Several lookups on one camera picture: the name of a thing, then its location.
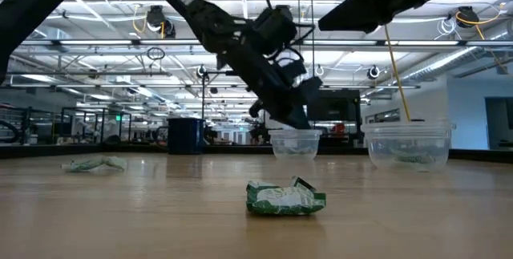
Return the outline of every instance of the yellow stick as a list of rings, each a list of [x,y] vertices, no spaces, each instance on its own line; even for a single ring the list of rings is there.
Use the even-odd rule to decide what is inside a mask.
[[[399,92],[401,92],[402,105],[404,106],[404,112],[406,113],[406,118],[408,122],[411,121],[410,110],[408,109],[408,103],[406,102],[406,97],[404,96],[404,91],[401,85],[401,79],[399,78],[398,66],[395,63],[394,52],[392,51],[392,44],[390,43],[390,35],[388,33],[388,26],[385,25],[385,34],[386,41],[388,42],[388,51],[390,52],[390,59],[392,60],[392,67],[394,68],[395,79],[398,81]]]

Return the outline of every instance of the security camera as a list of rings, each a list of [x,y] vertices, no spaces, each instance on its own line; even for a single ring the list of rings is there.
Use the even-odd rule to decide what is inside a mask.
[[[369,78],[369,79],[375,80],[378,78],[378,76],[379,76],[379,69],[376,66],[371,67],[367,71],[367,78]]]

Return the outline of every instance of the chip bag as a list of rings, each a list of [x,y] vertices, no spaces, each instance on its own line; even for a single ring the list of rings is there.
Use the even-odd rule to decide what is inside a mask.
[[[260,215],[309,215],[326,206],[326,194],[317,192],[300,177],[293,177],[290,187],[249,181],[246,187],[248,211]]]

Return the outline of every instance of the black robotic arm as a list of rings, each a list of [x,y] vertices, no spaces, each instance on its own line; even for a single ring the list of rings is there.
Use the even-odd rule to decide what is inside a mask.
[[[4,35],[0,83],[6,78],[11,53],[62,1],[4,0],[0,4],[0,31]],[[266,57],[282,51],[297,34],[288,8],[266,9],[252,21],[234,18],[206,0],[166,1],[184,17],[205,50],[217,54],[258,96],[250,109],[252,115],[265,109],[279,122],[310,128],[302,106],[315,96],[321,80],[314,77],[295,87],[295,77],[305,73],[303,62],[280,67]]]

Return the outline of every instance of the green snack bag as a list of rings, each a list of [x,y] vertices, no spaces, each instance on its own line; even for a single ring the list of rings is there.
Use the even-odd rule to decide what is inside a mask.
[[[248,211],[260,215],[308,215],[326,206],[326,194],[293,177],[290,187],[249,181],[246,187]]]
[[[429,156],[427,153],[407,153],[396,149],[390,149],[390,152],[394,154],[394,159],[397,162],[417,164],[436,163],[436,159],[433,156]]]
[[[69,164],[62,164],[61,169],[65,170],[66,172],[87,172],[97,169],[102,165],[106,165],[108,167],[124,171],[124,164],[126,164],[126,162],[120,158],[103,156],[85,160],[83,162],[71,161]]]

